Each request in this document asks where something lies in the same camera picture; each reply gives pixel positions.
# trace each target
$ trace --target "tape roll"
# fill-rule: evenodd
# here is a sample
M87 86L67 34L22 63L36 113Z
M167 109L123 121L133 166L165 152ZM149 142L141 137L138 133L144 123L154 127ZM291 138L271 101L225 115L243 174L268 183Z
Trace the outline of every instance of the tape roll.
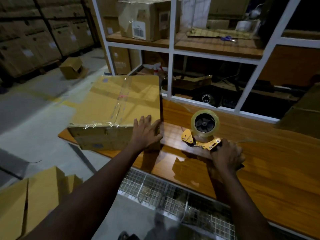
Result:
M196 121L199 121L202 118L212 118L214 120L213 128L208 132L200 131L200 128L196 127ZM191 118L191 129L192 129L192 136L195 138L196 141L200 142L209 142L214 139L214 133L217 132L219 129L219 117L209 109L203 109L196 112Z

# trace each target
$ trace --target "blue scissors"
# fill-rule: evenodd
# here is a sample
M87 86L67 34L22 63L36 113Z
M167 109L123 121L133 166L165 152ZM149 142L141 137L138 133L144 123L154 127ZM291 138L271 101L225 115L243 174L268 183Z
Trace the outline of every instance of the blue scissors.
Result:
M233 39L230 35L227 35L226 37L221 37L222 41L231 41L231 42L236 42L235 39Z

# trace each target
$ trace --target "label on box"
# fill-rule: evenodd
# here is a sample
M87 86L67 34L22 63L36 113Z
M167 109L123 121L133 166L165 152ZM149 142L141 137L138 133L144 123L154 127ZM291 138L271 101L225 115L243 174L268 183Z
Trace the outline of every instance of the label on box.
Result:
M56 45L56 43L54 41L50 42L49 46L50 46L51 49L56 49L57 48L57 45Z
M113 34L112 28L107 27L106 29L108 30L108 34Z
M31 57L31 56L33 56L32 51L29 50L29 49L23 49L22 52L24 53L24 55L25 55L26 57Z
M170 11L159 12L159 30L169 28Z
M72 41L77 41L77 38L76 38L76 36L74 34L71 35L70 38L71 38Z
M132 22L132 36L146 40L146 23L141 21Z

